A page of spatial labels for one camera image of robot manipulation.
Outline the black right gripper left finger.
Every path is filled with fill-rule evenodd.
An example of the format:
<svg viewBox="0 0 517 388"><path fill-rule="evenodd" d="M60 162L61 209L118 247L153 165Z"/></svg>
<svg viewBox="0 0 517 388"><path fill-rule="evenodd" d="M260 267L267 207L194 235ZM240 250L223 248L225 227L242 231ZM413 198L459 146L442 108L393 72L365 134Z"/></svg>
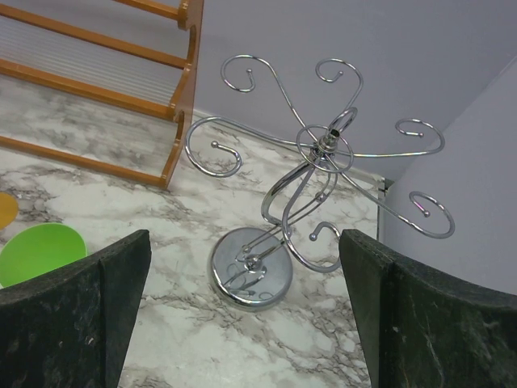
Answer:
<svg viewBox="0 0 517 388"><path fill-rule="evenodd" d="M148 230L1 291L3 387L116 387L149 273Z"/></svg>

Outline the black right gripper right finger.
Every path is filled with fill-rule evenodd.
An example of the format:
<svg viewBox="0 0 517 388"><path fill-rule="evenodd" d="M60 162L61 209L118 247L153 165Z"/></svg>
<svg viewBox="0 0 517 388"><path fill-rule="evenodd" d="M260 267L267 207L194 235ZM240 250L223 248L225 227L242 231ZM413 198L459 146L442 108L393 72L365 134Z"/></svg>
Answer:
<svg viewBox="0 0 517 388"><path fill-rule="evenodd" d="M516 297L344 230L339 256L374 387L514 387Z"/></svg>

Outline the green plastic wine glass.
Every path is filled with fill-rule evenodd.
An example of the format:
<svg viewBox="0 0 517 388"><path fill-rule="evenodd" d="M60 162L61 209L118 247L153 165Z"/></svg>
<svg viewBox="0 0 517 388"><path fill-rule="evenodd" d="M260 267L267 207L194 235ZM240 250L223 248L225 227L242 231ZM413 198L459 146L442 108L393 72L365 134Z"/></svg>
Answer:
<svg viewBox="0 0 517 388"><path fill-rule="evenodd" d="M85 240L72 227L51 222L32 226L1 249L1 286L17 285L87 255Z"/></svg>

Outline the yellow plastic wine glass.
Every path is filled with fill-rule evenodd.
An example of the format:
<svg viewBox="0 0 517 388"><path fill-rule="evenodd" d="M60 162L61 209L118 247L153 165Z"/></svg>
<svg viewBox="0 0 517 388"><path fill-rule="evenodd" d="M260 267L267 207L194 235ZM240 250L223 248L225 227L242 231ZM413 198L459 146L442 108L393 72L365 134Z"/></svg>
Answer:
<svg viewBox="0 0 517 388"><path fill-rule="evenodd" d="M16 219L19 211L17 200L6 192L0 193L0 230L5 229Z"/></svg>

